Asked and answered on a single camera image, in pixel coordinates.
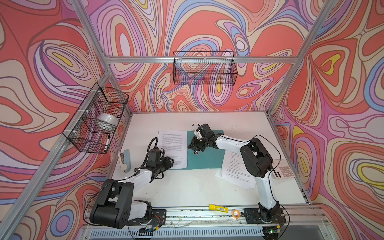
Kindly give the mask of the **teal paper folder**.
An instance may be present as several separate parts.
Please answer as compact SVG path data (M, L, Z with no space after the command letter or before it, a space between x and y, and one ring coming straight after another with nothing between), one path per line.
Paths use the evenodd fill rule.
M207 148L205 151L199 152L198 155L194 155L194 151L188 149L188 145L194 136L193 131L187 131L188 166L186 169L178 170L220 169L224 160L225 151Z

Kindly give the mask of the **printed white paper sheet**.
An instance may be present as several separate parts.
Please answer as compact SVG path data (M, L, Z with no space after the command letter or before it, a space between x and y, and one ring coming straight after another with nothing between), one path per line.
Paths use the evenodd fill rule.
M165 150L166 157L174 160L172 170L187 168L187 131L158 132L158 147Z

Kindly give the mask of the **white paper sheets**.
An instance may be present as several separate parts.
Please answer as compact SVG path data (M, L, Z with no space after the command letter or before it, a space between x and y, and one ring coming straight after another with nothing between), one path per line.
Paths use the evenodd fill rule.
M216 177L247 190L256 188L255 177L246 170L242 156L228 150Z

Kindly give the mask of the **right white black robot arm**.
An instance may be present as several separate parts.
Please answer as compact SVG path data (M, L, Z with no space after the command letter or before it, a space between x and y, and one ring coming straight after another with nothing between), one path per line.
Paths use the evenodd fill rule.
M274 197L270 182L270 174L274 171L273 158L258 138L253 137L250 140L231 138L222 133L216 134L208 124L203 124L194 131L188 148L196 153L203 152L206 148L213 148L239 154L248 173L256 178L261 221L270 223L275 219L281 206Z

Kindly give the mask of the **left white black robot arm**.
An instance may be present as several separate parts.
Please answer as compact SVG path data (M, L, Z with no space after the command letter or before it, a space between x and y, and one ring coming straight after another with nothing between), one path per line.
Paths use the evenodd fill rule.
M165 156L165 150L153 148L133 175L121 180L107 179L97 194L89 222L91 225L122 229L129 224L153 224L159 217L153 216L152 204L135 200L134 193L140 188L161 180L164 172L174 166L175 161Z

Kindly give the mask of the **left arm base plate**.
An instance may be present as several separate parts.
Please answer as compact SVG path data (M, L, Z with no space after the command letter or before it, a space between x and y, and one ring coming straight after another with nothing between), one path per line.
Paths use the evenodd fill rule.
M166 224L166 209L152 209L143 218L136 218L126 223L126 226L161 227Z

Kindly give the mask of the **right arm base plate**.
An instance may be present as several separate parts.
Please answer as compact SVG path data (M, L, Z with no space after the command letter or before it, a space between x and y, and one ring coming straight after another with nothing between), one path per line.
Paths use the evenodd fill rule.
M280 207L267 210L264 208L245 208L241 216L246 218L247 224L284 225L287 223Z

